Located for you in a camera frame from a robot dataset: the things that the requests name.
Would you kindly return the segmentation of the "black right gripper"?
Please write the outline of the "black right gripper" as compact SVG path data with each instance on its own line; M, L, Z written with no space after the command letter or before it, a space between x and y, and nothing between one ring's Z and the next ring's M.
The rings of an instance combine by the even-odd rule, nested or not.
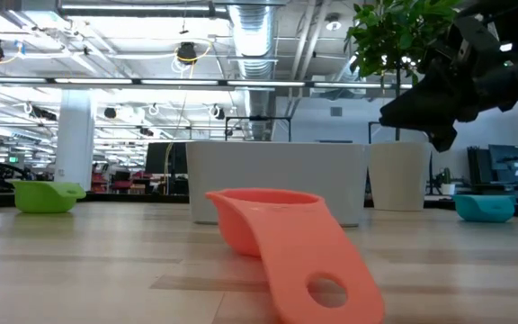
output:
M429 50L433 59L424 78L384 105L379 122L425 131L433 148L444 152L456 139L455 122L518 102L518 0L474 0Z

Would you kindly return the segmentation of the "teal measuring cup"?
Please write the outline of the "teal measuring cup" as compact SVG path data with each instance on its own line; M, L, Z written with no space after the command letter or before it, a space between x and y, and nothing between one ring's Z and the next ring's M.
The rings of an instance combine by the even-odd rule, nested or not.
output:
M508 195L455 194L452 200L464 221L504 223L515 213L515 199Z

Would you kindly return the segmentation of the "orange measuring cup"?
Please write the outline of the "orange measuring cup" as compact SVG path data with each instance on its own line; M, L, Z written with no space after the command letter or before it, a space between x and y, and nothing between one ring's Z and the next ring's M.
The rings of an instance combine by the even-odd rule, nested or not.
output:
M285 324L383 323L380 288L323 197L269 188L205 196L215 205L225 242L240 255L261 259L273 306ZM317 279L343 288L345 303L317 303L308 291Z

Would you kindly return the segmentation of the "green measuring cup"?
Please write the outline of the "green measuring cup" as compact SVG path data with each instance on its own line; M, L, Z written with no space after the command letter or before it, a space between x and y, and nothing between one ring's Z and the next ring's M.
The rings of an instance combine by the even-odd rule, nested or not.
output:
M86 197L77 183L12 181L14 202L23 213L64 213Z

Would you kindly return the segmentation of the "white plant pot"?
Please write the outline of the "white plant pot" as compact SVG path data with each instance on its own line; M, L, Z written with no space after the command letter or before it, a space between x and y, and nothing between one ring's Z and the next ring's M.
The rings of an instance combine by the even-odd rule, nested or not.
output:
M419 212L424 208L431 149L426 142L375 143L370 146L369 175L374 208Z

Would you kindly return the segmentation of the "small cactus white pot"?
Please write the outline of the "small cactus white pot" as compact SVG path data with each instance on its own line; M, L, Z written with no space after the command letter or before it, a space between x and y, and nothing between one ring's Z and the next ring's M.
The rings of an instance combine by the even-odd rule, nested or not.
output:
M451 171L445 167L439 174L441 183L441 192L443 195L453 195L455 193L455 184L452 182Z

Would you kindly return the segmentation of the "black desk monitor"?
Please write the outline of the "black desk monitor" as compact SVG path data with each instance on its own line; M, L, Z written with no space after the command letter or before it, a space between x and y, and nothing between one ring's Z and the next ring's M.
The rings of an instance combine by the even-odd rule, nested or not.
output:
M470 185L478 191L518 191L518 147L468 147Z

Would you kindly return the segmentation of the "green leafy plant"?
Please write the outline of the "green leafy plant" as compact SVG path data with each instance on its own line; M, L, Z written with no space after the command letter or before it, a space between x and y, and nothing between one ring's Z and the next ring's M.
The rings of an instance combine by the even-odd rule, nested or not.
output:
M418 82L418 63L427 45L444 33L460 0L374 0L355 4L353 26L345 44L356 46L350 70L359 77L396 76L395 96L400 96L402 78Z

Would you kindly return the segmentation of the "red storage shelf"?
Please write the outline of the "red storage shelf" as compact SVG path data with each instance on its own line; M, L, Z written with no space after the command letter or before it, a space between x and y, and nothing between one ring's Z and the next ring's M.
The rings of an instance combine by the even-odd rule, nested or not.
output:
M145 194L152 175L108 163L92 166L91 192L95 194Z

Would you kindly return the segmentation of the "ceiling light strip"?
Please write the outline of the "ceiling light strip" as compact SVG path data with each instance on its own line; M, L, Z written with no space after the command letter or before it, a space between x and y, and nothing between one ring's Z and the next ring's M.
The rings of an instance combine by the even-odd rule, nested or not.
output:
M322 89L394 89L392 84L370 82L318 82L318 81L277 81L277 80L228 80L189 78L90 78L90 77L28 77L0 76L1 85L34 87L82 86L89 88L128 87L181 87L181 88L322 88Z

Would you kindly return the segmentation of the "white pillar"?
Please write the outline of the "white pillar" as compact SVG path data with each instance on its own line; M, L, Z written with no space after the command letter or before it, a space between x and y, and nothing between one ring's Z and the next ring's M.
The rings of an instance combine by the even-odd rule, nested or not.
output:
M56 182L79 184L89 191L94 157L96 101L90 90L63 90L58 117Z

